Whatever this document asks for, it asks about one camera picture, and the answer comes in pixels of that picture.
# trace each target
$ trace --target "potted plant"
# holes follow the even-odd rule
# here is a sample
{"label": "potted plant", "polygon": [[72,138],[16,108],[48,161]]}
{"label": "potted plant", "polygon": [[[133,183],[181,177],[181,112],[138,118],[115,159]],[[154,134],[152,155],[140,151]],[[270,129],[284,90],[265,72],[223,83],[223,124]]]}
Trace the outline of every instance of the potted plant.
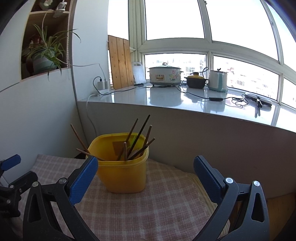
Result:
{"label": "potted plant", "polygon": [[33,24],[39,34],[38,41],[31,41],[29,46],[24,50],[24,53],[27,59],[31,58],[33,61],[34,74],[48,72],[49,75],[49,72],[56,68],[59,68],[62,74],[61,65],[62,63],[67,63],[61,60],[61,57],[66,54],[61,41],[67,38],[69,32],[75,34],[79,39],[80,37],[73,30],[59,31],[53,36],[47,36],[47,26],[43,28],[45,16],[46,14],[42,21],[42,28]]}

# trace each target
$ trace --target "wooden cutting board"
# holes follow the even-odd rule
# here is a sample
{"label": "wooden cutting board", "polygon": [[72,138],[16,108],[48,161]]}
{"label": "wooden cutting board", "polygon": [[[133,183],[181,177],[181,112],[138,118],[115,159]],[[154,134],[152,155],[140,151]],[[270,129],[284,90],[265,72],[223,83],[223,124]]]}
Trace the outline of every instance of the wooden cutting board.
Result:
{"label": "wooden cutting board", "polygon": [[129,41],[108,35],[111,73],[115,90],[133,86]]}

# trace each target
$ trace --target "wooden chopstick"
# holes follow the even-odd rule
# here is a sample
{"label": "wooden chopstick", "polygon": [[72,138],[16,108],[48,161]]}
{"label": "wooden chopstick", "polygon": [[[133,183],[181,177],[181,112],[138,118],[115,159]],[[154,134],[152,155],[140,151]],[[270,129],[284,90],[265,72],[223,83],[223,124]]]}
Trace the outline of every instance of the wooden chopstick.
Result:
{"label": "wooden chopstick", "polygon": [[131,154],[131,152],[133,151],[133,148],[135,147],[135,145],[136,145],[136,143],[137,143],[137,141],[138,141],[138,139],[139,139],[139,137],[140,137],[142,131],[144,130],[144,127],[145,127],[145,125],[147,124],[147,121],[149,120],[149,117],[150,117],[150,115],[147,116],[147,118],[146,118],[146,120],[145,120],[145,122],[144,122],[144,124],[143,124],[143,126],[142,126],[142,128],[141,128],[141,130],[139,131],[139,134],[137,135],[135,141],[133,142],[131,148],[129,149],[129,151],[128,151],[128,157],[129,157],[129,155]]}
{"label": "wooden chopstick", "polygon": [[[76,150],[77,151],[80,151],[81,153],[83,153],[83,154],[85,154],[85,155],[91,155],[91,156],[94,156],[94,155],[92,155],[92,154],[90,154],[90,153],[87,153],[86,151],[83,151],[83,150],[80,150],[80,149],[78,149],[78,148],[76,148]],[[104,160],[104,159],[102,159],[102,158],[99,158],[99,157],[97,157],[97,156],[94,156],[95,158],[97,158],[98,160],[100,160],[100,161],[106,161],[106,160]]]}
{"label": "wooden chopstick", "polygon": [[151,132],[151,128],[152,128],[152,125],[150,125],[149,126],[149,129],[148,129],[148,131],[147,131],[147,135],[146,135],[146,137],[145,137],[145,140],[144,140],[144,143],[143,143],[143,146],[142,147],[144,147],[146,144],[147,144],[147,141],[148,141],[148,139],[149,139],[149,135],[150,135],[150,132]]}
{"label": "wooden chopstick", "polygon": [[128,153],[127,153],[127,149],[126,149],[126,142],[123,143],[123,156],[124,156],[124,161],[127,161]]}
{"label": "wooden chopstick", "polygon": [[[137,122],[138,122],[138,118],[136,119],[136,121],[135,121],[135,123],[134,123],[133,127],[131,128],[131,131],[130,131],[130,133],[128,134],[128,137],[126,138],[126,141],[125,141],[126,143],[128,143],[128,140],[129,140],[129,138],[130,138],[130,136],[131,136],[131,134],[132,134],[132,132],[133,132],[133,130],[134,130],[134,128],[135,128],[135,126],[136,126]],[[120,160],[120,158],[121,158],[122,154],[123,154],[123,148],[122,148],[122,150],[121,150],[121,152],[120,152],[120,155],[117,157],[117,161],[119,161],[119,160]]]}
{"label": "wooden chopstick", "polygon": [[141,152],[143,152],[144,150],[147,149],[147,147],[155,140],[155,138],[153,138],[151,141],[149,141],[145,146],[143,146],[140,150],[138,150],[135,154],[133,154],[128,161],[133,160],[137,155],[139,155]]}
{"label": "wooden chopstick", "polygon": [[87,148],[86,145],[83,143],[82,139],[79,137],[77,131],[75,130],[75,128],[74,128],[74,126],[73,126],[72,124],[71,124],[71,128],[72,128],[72,130],[74,131],[74,133],[75,133],[77,139],[78,139],[79,142],[81,143],[82,147],[83,147],[86,151],[89,152],[88,148]]}

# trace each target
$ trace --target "white wall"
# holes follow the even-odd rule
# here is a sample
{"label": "white wall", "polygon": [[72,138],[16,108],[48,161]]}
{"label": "white wall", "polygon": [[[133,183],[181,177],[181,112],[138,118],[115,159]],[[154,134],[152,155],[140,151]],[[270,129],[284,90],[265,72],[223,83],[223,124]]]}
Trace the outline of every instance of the white wall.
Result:
{"label": "white wall", "polygon": [[0,35],[0,91],[20,81],[22,37],[34,2],[27,1]]}
{"label": "white wall", "polygon": [[0,36],[0,90],[18,83],[0,93],[0,160],[14,154],[22,159],[4,173],[8,183],[29,171],[38,154],[76,156],[80,144],[70,123],[83,137],[70,69],[51,72],[49,80],[45,73],[20,82],[22,36],[34,2],[22,6]]}
{"label": "white wall", "polygon": [[[86,117],[85,101],[78,102],[89,141],[94,130]],[[258,180],[266,198],[296,190],[296,134],[277,127],[226,116],[154,106],[90,102],[89,113],[100,134],[129,132],[136,118],[139,131],[147,115],[153,125],[149,157],[186,172],[203,155],[225,177],[238,183]]]}
{"label": "white wall", "polygon": [[[81,38],[73,35],[73,65],[100,63],[109,80],[108,68],[108,3],[109,0],[77,0],[73,29]],[[96,76],[103,77],[98,64],[87,67],[73,67],[77,99],[82,100],[95,89],[92,81]]]}

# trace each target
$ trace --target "pot lid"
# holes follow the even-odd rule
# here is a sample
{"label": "pot lid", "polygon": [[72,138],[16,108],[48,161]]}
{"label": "pot lid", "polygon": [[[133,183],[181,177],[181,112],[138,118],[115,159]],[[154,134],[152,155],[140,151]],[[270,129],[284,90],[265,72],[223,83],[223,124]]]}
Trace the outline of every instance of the pot lid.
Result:
{"label": "pot lid", "polygon": [[168,65],[168,63],[166,63],[166,62],[163,62],[163,65],[156,66],[156,67],[151,67],[151,68],[149,68],[149,69],[155,69],[155,68],[181,69],[181,68],[179,68],[179,67],[170,66],[170,65]]}
{"label": "pot lid", "polygon": [[204,79],[204,77],[200,76],[198,72],[193,72],[192,75],[188,75],[186,78]]}

